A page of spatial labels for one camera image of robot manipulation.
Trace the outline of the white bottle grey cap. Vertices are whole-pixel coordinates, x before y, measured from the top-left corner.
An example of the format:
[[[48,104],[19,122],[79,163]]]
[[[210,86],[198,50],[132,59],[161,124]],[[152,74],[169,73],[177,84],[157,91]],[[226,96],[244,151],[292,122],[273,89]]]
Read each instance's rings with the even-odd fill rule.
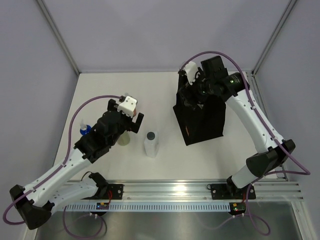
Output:
[[[144,140],[144,150],[148,157],[155,158],[159,149],[159,134],[157,131],[149,131]]]

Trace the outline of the black canvas bag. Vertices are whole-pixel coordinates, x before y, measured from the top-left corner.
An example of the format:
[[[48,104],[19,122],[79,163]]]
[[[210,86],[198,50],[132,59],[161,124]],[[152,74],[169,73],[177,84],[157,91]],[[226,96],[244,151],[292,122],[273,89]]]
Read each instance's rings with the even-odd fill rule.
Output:
[[[186,146],[223,136],[226,104],[218,97],[211,95],[203,104],[191,107],[177,93],[173,111]]]

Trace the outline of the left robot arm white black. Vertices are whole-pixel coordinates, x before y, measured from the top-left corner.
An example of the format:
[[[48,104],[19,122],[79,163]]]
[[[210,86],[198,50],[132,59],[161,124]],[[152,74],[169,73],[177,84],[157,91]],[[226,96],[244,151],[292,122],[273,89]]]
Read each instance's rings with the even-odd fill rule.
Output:
[[[46,223],[59,209],[82,199],[103,199],[111,188],[98,172],[70,187],[61,187],[80,171],[107,154],[124,132],[138,133],[144,114],[137,113],[132,96],[107,95],[107,111],[88,133],[71,146],[65,158],[33,182],[13,186],[9,193],[22,223],[30,230]]]

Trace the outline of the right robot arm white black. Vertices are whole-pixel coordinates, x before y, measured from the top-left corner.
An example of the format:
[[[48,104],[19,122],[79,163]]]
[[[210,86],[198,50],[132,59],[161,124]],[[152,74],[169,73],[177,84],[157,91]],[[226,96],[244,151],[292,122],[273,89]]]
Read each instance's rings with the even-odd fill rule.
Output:
[[[275,174],[296,145],[293,140],[284,139],[271,125],[256,104],[243,72],[239,69],[228,73],[223,56],[217,54],[203,60],[201,67],[189,59],[180,67],[173,109],[186,145],[222,136],[226,107],[238,116],[256,153],[226,180],[228,196],[237,199],[249,189],[249,184]]]

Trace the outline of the green frosted bottle beige cap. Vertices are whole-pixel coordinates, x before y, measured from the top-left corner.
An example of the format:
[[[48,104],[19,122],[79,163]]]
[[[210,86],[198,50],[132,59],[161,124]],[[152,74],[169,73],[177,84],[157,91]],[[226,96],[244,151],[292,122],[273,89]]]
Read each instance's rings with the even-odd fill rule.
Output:
[[[117,143],[120,146],[126,146],[130,143],[130,135],[127,131],[125,131],[117,140]]]

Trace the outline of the orange spray bottle blue top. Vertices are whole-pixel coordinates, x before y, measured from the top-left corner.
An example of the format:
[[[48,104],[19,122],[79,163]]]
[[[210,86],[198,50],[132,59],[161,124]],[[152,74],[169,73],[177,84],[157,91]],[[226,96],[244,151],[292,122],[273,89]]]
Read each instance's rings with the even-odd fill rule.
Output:
[[[91,126],[86,124],[83,120],[80,122],[80,129],[79,132],[82,136],[88,134],[91,130]]]

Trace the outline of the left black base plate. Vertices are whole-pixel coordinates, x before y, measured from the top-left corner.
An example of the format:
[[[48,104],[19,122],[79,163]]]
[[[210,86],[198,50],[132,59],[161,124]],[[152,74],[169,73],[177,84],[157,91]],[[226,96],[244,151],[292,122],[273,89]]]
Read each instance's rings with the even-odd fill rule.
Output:
[[[121,200],[123,198],[123,193],[124,193],[123,184],[111,183],[111,184],[108,184],[108,186],[105,186],[102,188],[100,199],[109,200],[109,197],[111,197],[111,200]]]

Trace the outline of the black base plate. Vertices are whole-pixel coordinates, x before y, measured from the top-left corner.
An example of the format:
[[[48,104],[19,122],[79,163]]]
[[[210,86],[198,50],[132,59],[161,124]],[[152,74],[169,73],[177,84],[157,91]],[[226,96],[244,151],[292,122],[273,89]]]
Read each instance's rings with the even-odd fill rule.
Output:
[[[212,183],[208,184],[207,188],[210,190],[212,200],[255,200],[257,198],[254,188],[249,190],[247,197],[247,186],[233,191],[226,183]]]
[[[123,184],[111,183],[111,184],[108,184],[108,186],[105,186],[102,188],[100,199],[109,200],[109,197],[111,197],[111,200],[121,200],[123,198],[123,193],[124,193]]]

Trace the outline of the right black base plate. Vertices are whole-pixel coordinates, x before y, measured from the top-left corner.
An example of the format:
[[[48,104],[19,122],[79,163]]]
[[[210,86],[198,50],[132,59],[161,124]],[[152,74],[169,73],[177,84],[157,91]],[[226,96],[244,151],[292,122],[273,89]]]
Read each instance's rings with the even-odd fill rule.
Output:
[[[210,190],[212,200],[255,200],[257,198],[254,188],[249,190],[247,197],[247,186],[233,191],[226,183],[212,183],[208,184],[207,188]]]

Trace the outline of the aluminium mounting rail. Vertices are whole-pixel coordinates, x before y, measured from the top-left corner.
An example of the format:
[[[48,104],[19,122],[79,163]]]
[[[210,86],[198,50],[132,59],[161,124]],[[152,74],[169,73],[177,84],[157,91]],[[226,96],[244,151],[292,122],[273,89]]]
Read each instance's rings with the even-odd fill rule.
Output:
[[[62,184],[53,184],[49,181],[39,187],[32,187],[30,198],[36,203],[45,204],[49,199],[62,197],[62,191],[75,194],[76,200],[93,199],[101,200],[103,187],[108,184],[123,184],[123,196],[121,200],[159,200],[159,201],[197,201],[212,200],[211,192],[207,188],[209,184],[226,184],[222,181],[110,181],[93,180],[89,177],[81,181],[70,181]],[[295,182],[289,181],[258,181],[248,187],[254,188],[256,199],[265,201],[302,201],[303,195],[300,187]]]

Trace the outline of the left aluminium corner post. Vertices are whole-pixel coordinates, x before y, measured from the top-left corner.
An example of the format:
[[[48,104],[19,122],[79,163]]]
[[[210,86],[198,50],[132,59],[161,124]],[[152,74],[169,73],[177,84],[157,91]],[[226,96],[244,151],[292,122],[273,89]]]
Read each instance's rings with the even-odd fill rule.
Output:
[[[44,0],[35,0],[34,1],[36,3],[36,5],[38,6],[41,14],[43,15],[45,22],[47,23],[50,31],[52,32],[54,38],[56,39],[61,51],[63,52],[64,56],[66,57],[70,67],[72,68],[73,72],[76,74],[76,76],[78,77],[81,74],[81,71],[74,59],[74,57],[72,56],[52,14],[49,11],[48,6],[46,5]]]

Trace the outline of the aluminium corner post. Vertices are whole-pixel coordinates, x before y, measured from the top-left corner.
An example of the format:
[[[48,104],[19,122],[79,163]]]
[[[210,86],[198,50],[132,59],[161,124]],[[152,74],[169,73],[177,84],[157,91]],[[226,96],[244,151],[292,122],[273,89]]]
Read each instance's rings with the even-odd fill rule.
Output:
[[[251,74],[253,77],[256,77],[257,73],[259,72],[260,68],[262,67],[263,63],[265,62],[269,52],[272,50],[273,45],[275,44],[277,38],[279,37],[282,29],[285,27],[288,18],[291,16],[293,10],[295,9],[299,0],[289,0],[285,9],[283,10],[279,20],[277,21],[266,45],[264,46],[261,54],[257,62],[255,63]]]
[[[76,76],[78,77],[81,74],[81,71],[74,59],[74,57],[72,56],[52,14],[49,11],[48,6],[46,5],[44,0],[35,0],[34,1],[36,3],[36,5],[38,6],[41,14],[43,15],[45,22],[47,23],[50,31],[52,32],[54,38],[56,39],[61,51],[63,52],[64,56],[66,57],[70,67],[72,68],[73,72],[76,74]]]

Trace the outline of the right aluminium corner post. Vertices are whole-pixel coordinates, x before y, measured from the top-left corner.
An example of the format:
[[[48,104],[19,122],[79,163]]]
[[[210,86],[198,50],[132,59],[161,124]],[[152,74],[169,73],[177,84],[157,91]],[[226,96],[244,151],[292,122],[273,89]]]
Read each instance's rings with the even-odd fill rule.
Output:
[[[273,45],[275,44],[277,38],[279,37],[282,29],[285,27],[288,18],[291,16],[293,10],[295,9],[299,0],[289,0],[285,9],[283,10],[279,20],[277,21],[266,45],[264,46],[261,54],[257,62],[255,63],[251,74],[253,77],[256,77],[257,73],[259,72],[260,68],[262,67],[263,63],[265,62],[269,52],[272,50]]]

